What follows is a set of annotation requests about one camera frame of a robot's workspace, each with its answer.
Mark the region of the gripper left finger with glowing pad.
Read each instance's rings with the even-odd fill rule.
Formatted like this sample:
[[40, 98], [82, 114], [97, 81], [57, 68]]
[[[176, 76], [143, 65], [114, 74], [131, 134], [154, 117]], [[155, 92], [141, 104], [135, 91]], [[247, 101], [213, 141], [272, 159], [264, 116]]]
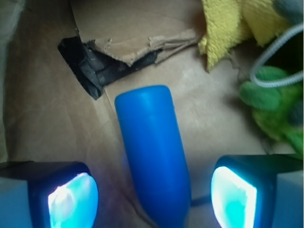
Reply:
[[91, 228], [98, 186], [79, 161], [0, 164], [2, 228]]

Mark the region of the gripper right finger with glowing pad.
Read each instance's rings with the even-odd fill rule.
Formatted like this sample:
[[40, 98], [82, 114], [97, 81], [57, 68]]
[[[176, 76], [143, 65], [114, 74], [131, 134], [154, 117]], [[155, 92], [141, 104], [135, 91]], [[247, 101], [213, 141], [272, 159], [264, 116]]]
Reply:
[[302, 228], [304, 162], [292, 155], [225, 155], [211, 178], [222, 228]]

